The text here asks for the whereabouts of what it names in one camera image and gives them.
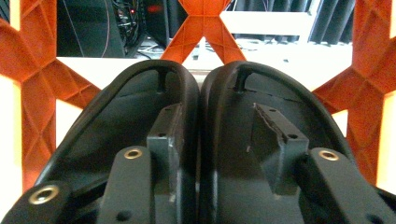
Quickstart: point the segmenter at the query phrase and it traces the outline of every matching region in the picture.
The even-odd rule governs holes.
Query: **red light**
[[[153,6],[149,6],[148,7],[148,12],[149,13],[156,13],[156,12],[160,12],[163,10],[162,6],[158,6],[158,5],[153,5]]]

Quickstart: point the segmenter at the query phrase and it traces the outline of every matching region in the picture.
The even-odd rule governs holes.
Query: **orange lattice structure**
[[[0,19],[0,74],[21,87],[22,183],[27,190],[56,148],[56,99],[83,107],[99,89],[56,59],[56,0],[21,0],[20,7],[20,13],[11,8],[14,18],[20,15],[15,19],[19,31]]]
[[[220,18],[230,0],[179,0],[189,16],[162,59],[183,63],[204,36],[223,63],[245,61],[241,49]]]
[[[332,112],[348,110],[347,140],[375,184],[385,94],[396,90],[396,1],[358,0],[352,65],[314,93]]]

